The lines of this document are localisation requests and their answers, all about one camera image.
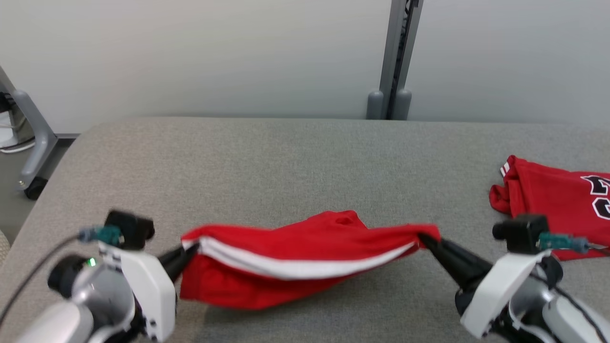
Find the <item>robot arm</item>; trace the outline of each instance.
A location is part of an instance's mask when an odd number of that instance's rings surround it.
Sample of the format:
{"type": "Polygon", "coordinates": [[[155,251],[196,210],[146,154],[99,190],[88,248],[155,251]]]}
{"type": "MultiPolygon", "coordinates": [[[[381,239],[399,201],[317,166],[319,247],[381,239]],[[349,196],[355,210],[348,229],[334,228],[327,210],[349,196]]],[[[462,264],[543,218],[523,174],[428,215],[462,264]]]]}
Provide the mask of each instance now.
{"type": "Polygon", "coordinates": [[[100,261],[77,255],[61,259],[48,285],[64,301],[43,312],[17,343],[119,343],[139,334],[164,342],[173,332],[178,300],[173,283],[198,246],[180,246],[157,258],[140,251],[143,240],[152,237],[152,222],[144,228],[135,225],[133,215],[111,215],[122,242],[104,239],[113,246],[100,241],[100,261]]]}
{"type": "Polygon", "coordinates": [[[539,234],[548,231],[541,219],[523,216],[505,222],[510,234],[502,238],[511,252],[494,265],[449,240],[420,239],[459,285],[456,308],[475,337],[496,333],[514,343],[605,342],[610,323],[556,287],[563,277],[561,265],[551,250],[536,245],[539,234]]]}

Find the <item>black cable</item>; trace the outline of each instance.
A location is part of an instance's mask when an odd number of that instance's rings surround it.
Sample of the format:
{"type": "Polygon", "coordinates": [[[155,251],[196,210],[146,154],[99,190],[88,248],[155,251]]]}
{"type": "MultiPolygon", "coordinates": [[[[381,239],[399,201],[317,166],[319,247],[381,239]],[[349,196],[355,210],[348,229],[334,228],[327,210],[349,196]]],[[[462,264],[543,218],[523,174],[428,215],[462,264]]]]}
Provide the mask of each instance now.
{"type": "Polygon", "coordinates": [[[9,146],[0,146],[0,149],[2,149],[2,150],[4,150],[4,149],[6,149],[6,150],[10,150],[10,149],[12,149],[12,148],[18,148],[19,146],[24,146],[26,143],[29,143],[29,142],[31,142],[31,141],[33,141],[33,140],[35,140],[35,139],[36,139],[36,137],[32,137],[32,138],[29,138],[29,139],[24,140],[24,141],[23,141],[23,142],[21,142],[21,143],[17,143],[17,144],[15,144],[15,145],[9,145],[9,146]]]}
{"type": "Polygon", "coordinates": [[[590,245],[586,245],[586,247],[591,249],[591,250],[595,250],[595,251],[597,251],[599,253],[602,253],[602,254],[604,254],[606,256],[610,256],[610,251],[606,250],[605,248],[594,248],[594,247],[591,247],[590,245]]]}
{"type": "Polygon", "coordinates": [[[40,267],[42,267],[42,265],[46,261],[48,261],[51,256],[53,256],[55,253],[57,253],[63,247],[65,247],[66,245],[72,243],[72,241],[77,240],[78,238],[79,238],[79,235],[75,234],[73,236],[70,236],[70,237],[64,239],[59,244],[57,244],[51,251],[49,251],[45,255],[44,258],[40,259],[40,261],[38,261],[38,263],[36,263],[36,265],[34,266],[32,271],[30,272],[30,274],[28,274],[26,279],[23,280],[21,282],[21,284],[19,284],[19,286],[17,287],[17,290],[15,291],[15,293],[13,293],[13,295],[11,296],[9,302],[4,307],[4,310],[2,310],[2,315],[0,316],[0,328],[2,327],[2,323],[4,323],[4,319],[6,318],[6,315],[9,313],[10,308],[15,303],[15,300],[17,300],[17,297],[19,297],[19,294],[21,294],[21,291],[23,291],[23,289],[27,286],[27,283],[30,282],[30,280],[32,279],[32,277],[34,277],[34,275],[40,269],[40,267]]]}
{"type": "MultiPolygon", "coordinates": [[[[545,283],[546,285],[548,285],[547,281],[541,277],[539,277],[538,275],[535,274],[530,274],[531,277],[533,277],[534,279],[538,280],[538,281],[542,281],[543,283],[545,283]]],[[[593,329],[595,330],[595,333],[597,334],[597,337],[600,339],[601,343],[608,343],[608,341],[606,340],[606,338],[604,337],[604,334],[601,332],[600,327],[597,326],[597,324],[595,323],[595,321],[593,320],[593,318],[591,318],[591,316],[589,315],[589,313],[582,307],[580,306],[579,303],[576,302],[576,300],[574,300],[574,298],[572,298],[571,295],[569,295],[566,291],[564,291],[563,289],[555,286],[555,287],[550,287],[553,288],[559,295],[561,295],[562,297],[566,298],[571,304],[572,306],[574,306],[578,311],[580,311],[580,313],[583,315],[583,317],[585,318],[585,320],[589,323],[589,325],[591,325],[593,327],[593,329]]]]}

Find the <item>red cloth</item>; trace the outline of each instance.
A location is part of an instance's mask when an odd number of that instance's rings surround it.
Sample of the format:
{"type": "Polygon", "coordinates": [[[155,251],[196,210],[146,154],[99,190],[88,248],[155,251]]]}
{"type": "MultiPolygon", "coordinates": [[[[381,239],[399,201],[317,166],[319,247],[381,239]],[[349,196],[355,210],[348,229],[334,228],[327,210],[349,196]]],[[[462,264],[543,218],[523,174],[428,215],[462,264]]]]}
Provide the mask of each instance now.
{"type": "MultiPolygon", "coordinates": [[[[489,202],[500,212],[544,214],[555,234],[587,237],[590,243],[610,245],[610,174],[566,171],[510,156],[501,169],[504,187],[494,185],[489,202]]],[[[602,257],[555,250],[561,260],[602,257]]]]}
{"type": "Polygon", "coordinates": [[[434,225],[368,229],[354,211],[324,212],[275,230],[205,225],[183,272],[180,297],[217,306],[262,309],[323,291],[358,273],[414,253],[434,225]]]}

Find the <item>gray table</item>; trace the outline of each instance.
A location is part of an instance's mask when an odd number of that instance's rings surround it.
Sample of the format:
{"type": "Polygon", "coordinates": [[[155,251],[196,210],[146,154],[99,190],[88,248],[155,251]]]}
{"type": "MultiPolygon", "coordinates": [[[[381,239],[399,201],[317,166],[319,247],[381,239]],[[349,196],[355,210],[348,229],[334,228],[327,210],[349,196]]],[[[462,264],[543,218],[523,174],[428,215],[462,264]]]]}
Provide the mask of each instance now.
{"type": "MultiPolygon", "coordinates": [[[[24,224],[0,270],[0,304],[54,242],[102,223],[110,208],[154,219],[151,253],[203,223],[275,227],[354,209],[370,226],[436,223],[446,238],[495,260],[505,247],[491,227],[504,216],[488,194],[510,154],[608,171],[609,152],[610,131],[551,125],[213,118],[101,125],[66,153],[24,224]]],[[[68,251],[95,255],[96,247],[68,251]]],[[[59,299],[46,288],[50,265],[17,302],[1,342],[59,299]]],[[[610,260],[564,268],[564,287],[610,317],[610,260]]],[[[421,251],[265,311],[180,301],[171,342],[475,342],[459,324],[456,288],[421,251]]]]}

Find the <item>caster wheel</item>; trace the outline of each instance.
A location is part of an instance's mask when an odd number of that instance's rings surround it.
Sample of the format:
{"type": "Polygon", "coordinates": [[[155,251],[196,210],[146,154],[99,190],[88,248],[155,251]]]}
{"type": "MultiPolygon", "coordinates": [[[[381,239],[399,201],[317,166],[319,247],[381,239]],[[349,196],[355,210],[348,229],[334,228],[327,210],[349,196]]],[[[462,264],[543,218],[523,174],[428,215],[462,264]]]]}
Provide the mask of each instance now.
{"type": "Polygon", "coordinates": [[[23,190],[26,194],[26,197],[30,200],[38,200],[38,197],[42,193],[42,190],[45,189],[46,183],[49,180],[36,176],[30,186],[23,190]]]}

